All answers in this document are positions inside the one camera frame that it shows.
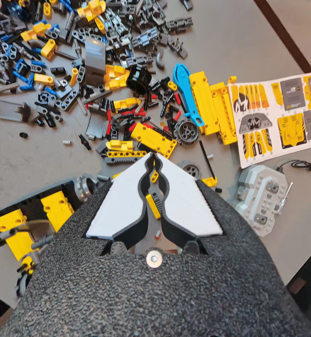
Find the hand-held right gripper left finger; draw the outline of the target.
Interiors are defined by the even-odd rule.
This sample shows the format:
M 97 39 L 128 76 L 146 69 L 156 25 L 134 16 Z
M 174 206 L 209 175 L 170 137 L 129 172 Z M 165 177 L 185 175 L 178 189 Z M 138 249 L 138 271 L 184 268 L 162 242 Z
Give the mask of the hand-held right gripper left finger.
M 154 153 L 150 152 L 127 168 L 110 184 L 85 237 L 123 242 L 129 250 L 148 231 L 146 195 L 150 188 Z

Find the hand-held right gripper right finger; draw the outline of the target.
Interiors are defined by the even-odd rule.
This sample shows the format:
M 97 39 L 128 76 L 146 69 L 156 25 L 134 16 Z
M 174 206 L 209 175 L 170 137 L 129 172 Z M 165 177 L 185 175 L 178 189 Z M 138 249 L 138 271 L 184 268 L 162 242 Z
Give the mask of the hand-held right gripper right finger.
M 162 233 L 170 242 L 184 248 L 189 241 L 223 235 L 199 180 L 160 154 L 155 154 L 155 168 L 163 194 Z

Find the pile of building bricks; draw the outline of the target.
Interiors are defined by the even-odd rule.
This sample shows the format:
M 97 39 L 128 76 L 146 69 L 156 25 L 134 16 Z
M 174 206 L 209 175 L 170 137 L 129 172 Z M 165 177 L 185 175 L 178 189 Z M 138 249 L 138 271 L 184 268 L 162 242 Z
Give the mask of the pile of building bricks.
M 142 151 L 131 138 L 136 123 L 174 140 L 186 109 L 173 80 L 155 79 L 148 69 L 147 95 L 126 86 L 134 65 L 147 69 L 155 60 L 165 68 L 160 46 L 187 57 L 178 35 L 192 29 L 192 16 L 169 19 L 166 7 L 167 1 L 0 1 L 0 100 L 27 103 L 26 124 L 52 129 L 78 104 L 89 116 L 84 137 L 89 144 L 103 140 L 96 150 L 102 158 Z M 86 36 L 106 44 L 106 74 L 97 87 L 86 84 Z

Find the grey desk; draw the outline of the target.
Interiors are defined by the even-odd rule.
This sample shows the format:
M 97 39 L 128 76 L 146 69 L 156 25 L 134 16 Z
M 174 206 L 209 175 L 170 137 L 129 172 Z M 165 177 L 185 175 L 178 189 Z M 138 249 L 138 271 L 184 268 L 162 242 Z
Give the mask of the grey desk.
M 296 64 L 254 1 L 193 3 L 193 10 L 187 12 L 179 1 L 168 1 L 167 18 L 192 16 L 194 25 L 179 36 L 187 58 L 181 60 L 166 48 L 166 69 L 156 71 L 160 78 L 172 77 L 174 66 L 181 62 L 192 73 L 204 71 L 210 85 L 227 82 L 233 75 L 238 82 L 258 82 L 311 72 Z M 65 179 L 82 174 L 112 176 L 126 168 L 107 167 L 95 152 L 99 142 L 91 142 L 91 151 L 81 144 L 78 135 L 85 135 L 88 117 L 78 104 L 61 114 L 64 121 L 55 129 L 0 120 L 0 209 Z M 28 138 L 19 137 L 20 132 L 27 133 Z M 220 196 L 232 203 L 241 172 L 237 145 L 223 145 L 216 134 L 201 139 L 206 153 L 214 156 L 211 166 L 222 189 Z M 62 141 L 73 144 L 65 146 Z M 190 159 L 199 165 L 202 177 L 211 176 L 199 142 L 177 146 L 170 159 L 175 164 Z M 311 149 L 263 164 L 275 168 L 291 159 L 311 163 Z M 288 183 L 294 184 L 272 232 L 262 241 L 288 284 L 311 256 L 311 172 L 289 165 L 283 171 Z M 16 306 L 17 268 L 9 247 L 0 247 L 0 299 L 12 307 Z

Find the grey toothed wheel hub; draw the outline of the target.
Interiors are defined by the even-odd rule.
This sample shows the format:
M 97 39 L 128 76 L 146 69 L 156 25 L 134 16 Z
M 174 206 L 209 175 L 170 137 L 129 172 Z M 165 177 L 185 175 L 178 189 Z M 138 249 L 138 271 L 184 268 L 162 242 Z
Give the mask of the grey toothed wheel hub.
M 191 160 L 182 160 L 177 164 L 179 168 L 187 172 L 189 175 L 199 180 L 201 177 L 201 169 L 200 167 Z
M 174 127 L 173 137 L 182 146 L 193 145 L 199 137 L 200 130 L 191 120 L 181 120 Z

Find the long black axle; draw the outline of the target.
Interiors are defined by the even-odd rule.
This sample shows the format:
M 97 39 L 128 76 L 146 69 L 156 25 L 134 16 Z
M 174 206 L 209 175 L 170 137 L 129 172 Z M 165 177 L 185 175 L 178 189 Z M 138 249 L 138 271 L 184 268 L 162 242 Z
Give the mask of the long black axle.
M 200 144 L 200 148 L 201 148 L 201 150 L 202 150 L 202 153 L 203 153 L 203 157 L 204 157 L 204 159 L 205 159 L 205 162 L 206 162 L 206 164 L 207 164 L 207 166 L 208 166 L 208 170 L 210 171 L 210 173 L 211 173 L 211 175 L 212 175 L 212 178 L 213 178 L 213 179 L 216 179 L 215 174 L 214 174 L 214 172 L 213 172 L 213 170 L 212 170 L 211 164 L 210 164 L 210 162 L 209 162 L 209 158 L 208 158 L 208 156 L 207 156 L 207 154 L 206 154 L 206 151 L 205 151 L 203 142 L 200 140 L 200 141 L 199 141 L 199 144 Z

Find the yellow beam with holes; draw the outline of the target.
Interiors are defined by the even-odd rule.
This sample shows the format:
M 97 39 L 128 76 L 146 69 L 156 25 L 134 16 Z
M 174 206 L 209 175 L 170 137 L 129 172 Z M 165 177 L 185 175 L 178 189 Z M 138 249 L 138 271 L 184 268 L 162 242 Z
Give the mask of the yellow beam with holes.
M 146 151 L 108 151 L 104 161 L 106 164 L 135 163 L 146 155 Z

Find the yellow black brick vehicle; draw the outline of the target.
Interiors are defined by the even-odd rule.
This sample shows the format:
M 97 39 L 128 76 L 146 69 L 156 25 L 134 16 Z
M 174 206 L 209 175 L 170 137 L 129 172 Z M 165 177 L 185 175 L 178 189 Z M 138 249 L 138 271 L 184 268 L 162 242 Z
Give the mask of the yellow black brick vehicle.
M 15 294 L 23 297 L 44 252 L 65 222 L 98 190 L 99 181 L 80 175 L 22 198 L 0 211 L 0 246 L 20 263 Z

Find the black cross connector brick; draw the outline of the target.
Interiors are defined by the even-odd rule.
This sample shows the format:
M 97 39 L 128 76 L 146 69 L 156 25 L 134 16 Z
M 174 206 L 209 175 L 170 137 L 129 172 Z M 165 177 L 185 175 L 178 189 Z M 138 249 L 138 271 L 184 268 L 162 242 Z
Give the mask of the black cross connector brick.
M 91 151 L 91 146 L 89 144 L 89 141 L 82 135 L 82 134 L 79 134 L 78 137 L 80 138 L 81 140 L 81 143 L 82 145 L 88 150 L 88 151 Z

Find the light grey battery box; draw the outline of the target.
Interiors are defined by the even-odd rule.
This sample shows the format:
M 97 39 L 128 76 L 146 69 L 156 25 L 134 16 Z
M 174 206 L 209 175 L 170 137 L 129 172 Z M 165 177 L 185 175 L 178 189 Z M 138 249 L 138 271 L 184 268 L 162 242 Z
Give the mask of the light grey battery box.
M 235 210 L 259 237 L 265 237 L 275 225 L 275 216 L 282 213 L 293 184 L 277 170 L 252 165 L 238 179 Z

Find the long yellow brick panel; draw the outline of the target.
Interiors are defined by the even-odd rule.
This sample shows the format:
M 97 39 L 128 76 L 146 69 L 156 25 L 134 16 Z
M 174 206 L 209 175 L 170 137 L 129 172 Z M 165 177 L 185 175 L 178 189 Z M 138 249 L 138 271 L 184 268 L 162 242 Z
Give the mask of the long yellow brick panel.
M 210 90 L 217 113 L 221 140 L 224 145 L 236 143 L 237 133 L 228 85 L 220 82 L 210 86 Z
M 152 151 L 161 154 L 166 159 L 169 159 L 174 151 L 177 140 L 169 140 L 162 134 L 154 131 L 144 124 L 136 123 L 131 138 L 147 146 Z
M 200 132 L 205 135 L 218 133 L 220 125 L 205 73 L 191 74 L 189 80 L 200 119 L 204 122 L 204 125 L 199 126 Z

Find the yellow grey sticker sheet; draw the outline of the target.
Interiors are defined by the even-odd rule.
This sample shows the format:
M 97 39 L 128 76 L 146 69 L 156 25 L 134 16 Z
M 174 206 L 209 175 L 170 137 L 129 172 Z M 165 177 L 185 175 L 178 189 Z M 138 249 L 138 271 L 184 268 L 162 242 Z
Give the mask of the yellow grey sticker sheet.
M 311 149 L 311 72 L 228 89 L 242 169 Z

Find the blue brick separator tool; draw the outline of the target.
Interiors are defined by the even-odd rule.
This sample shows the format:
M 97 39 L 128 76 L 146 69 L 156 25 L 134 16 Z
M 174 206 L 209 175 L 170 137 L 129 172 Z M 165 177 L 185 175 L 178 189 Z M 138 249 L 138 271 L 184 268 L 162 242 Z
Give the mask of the blue brick separator tool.
M 177 85 L 181 98 L 183 99 L 186 109 L 185 116 L 189 117 L 196 126 L 202 127 L 205 123 L 198 113 L 195 99 L 192 94 L 191 83 L 189 80 L 190 75 L 190 71 L 184 64 L 177 63 L 174 67 L 173 82 Z

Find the black toy tyre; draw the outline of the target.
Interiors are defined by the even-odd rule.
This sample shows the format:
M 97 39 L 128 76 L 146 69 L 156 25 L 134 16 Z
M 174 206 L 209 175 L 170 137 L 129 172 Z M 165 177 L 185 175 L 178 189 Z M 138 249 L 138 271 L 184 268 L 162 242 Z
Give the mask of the black toy tyre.
M 134 65 L 131 67 L 130 74 L 126 80 L 126 86 L 140 95 L 149 93 L 149 84 L 152 74 L 143 66 Z

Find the grey curved panel piece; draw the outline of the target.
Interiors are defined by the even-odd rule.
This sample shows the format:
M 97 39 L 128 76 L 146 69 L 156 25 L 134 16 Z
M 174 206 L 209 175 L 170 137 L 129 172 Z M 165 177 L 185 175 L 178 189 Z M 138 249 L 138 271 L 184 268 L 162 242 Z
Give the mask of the grey curved panel piece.
M 31 116 L 31 108 L 27 103 L 16 103 L 0 100 L 0 119 L 27 123 Z

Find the large grey curved panel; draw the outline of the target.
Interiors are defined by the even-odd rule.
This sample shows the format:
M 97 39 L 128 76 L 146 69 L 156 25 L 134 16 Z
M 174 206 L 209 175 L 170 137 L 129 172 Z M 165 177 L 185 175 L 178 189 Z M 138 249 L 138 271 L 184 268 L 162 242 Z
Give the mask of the large grey curved panel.
M 86 36 L 84 58 L 86 84 L 95 87 L 103 84 L 106 74 L 106 44 Z

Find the adjoining grey table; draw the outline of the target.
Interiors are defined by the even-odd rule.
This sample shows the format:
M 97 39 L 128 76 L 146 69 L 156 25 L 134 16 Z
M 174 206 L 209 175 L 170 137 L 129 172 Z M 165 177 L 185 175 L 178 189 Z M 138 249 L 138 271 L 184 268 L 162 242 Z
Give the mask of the adjoining grey table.
M 311 1 L 268 0 L 267 2 L 311 65 Z

